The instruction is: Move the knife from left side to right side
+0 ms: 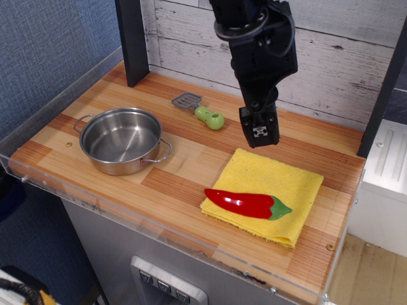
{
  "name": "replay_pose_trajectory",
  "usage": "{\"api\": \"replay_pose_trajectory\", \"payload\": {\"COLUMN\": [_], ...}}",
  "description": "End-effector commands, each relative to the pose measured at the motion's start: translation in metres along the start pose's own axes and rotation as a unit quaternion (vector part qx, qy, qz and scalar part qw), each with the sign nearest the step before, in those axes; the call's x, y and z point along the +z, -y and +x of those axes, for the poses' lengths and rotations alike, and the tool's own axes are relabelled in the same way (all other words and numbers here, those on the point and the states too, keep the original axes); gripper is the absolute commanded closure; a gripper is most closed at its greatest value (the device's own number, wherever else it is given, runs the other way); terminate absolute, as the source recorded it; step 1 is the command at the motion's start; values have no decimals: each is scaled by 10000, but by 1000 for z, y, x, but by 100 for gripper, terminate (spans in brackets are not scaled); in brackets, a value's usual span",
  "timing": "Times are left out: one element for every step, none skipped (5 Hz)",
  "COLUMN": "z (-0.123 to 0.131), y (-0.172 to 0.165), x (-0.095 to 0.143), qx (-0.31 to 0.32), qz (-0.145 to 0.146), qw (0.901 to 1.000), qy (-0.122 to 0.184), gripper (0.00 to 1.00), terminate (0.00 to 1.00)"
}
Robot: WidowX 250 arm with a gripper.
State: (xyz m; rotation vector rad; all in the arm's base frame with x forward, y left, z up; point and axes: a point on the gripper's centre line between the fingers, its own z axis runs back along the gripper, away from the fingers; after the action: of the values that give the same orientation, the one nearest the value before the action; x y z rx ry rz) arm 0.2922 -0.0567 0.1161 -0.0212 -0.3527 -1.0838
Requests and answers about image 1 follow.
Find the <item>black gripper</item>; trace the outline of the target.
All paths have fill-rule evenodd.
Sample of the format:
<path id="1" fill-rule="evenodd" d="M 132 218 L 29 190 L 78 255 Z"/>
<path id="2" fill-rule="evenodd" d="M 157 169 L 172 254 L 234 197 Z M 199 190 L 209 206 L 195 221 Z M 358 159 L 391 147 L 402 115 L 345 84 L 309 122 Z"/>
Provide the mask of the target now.
<path id="1" fill-rule="evenodd" d="M 245 106 L 240 122 L 251 148 L 277 145 L 280 139 L 276 85 L 298 71 L 293 20 L 271 22 L 252 37 L 230 43 L 231 66 Z"/>

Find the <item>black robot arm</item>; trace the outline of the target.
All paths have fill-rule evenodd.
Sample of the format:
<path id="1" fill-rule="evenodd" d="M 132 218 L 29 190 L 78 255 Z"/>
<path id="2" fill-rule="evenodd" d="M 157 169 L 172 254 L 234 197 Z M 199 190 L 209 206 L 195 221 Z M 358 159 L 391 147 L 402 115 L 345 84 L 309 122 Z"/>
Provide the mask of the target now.
<path id="1" fill-rule="evenodd" d="M 211 1 L 214 30 L 229 44 L 245 106 L 239 109 L 252 148 L 276 145 L 277 84 L 298 70 L 295 25 L 287 1 Z"/>

